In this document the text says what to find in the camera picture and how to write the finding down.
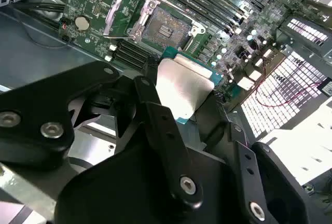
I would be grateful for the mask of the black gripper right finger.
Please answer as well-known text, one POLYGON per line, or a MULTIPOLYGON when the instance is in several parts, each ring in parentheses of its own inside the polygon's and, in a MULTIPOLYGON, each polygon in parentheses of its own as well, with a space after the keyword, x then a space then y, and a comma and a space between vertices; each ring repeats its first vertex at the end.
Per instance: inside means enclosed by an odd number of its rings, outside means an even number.
POLYGON ((308 197, 301 185, 271 148, 260 142, 248 144, 218 96, 210 94, 195 118, 205 151, 231 170, 246 223, 310 223, 308 197))

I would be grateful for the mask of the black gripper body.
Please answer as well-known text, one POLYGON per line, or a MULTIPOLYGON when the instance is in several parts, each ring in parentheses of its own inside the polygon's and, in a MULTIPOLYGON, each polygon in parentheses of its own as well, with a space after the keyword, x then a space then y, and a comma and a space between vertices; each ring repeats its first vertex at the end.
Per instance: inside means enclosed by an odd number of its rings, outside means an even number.
POLYGON ((225 161, 187 148, 174 120, 142 126, 120 153, 74 177, 55 223, 243 223, 225 161))

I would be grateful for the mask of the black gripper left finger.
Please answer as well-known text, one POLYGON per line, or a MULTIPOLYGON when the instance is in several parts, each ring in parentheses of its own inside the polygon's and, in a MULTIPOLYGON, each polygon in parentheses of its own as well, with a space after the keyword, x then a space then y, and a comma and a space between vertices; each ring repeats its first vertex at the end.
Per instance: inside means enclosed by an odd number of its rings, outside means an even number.
POLYGON ((124 145, 119 153, 142 126, 174 120, 149 78, 130 79, 95 61, 1 94, 1 161, 58 168, 74 142, 74 130, 103 114, 117 119, 124 145))

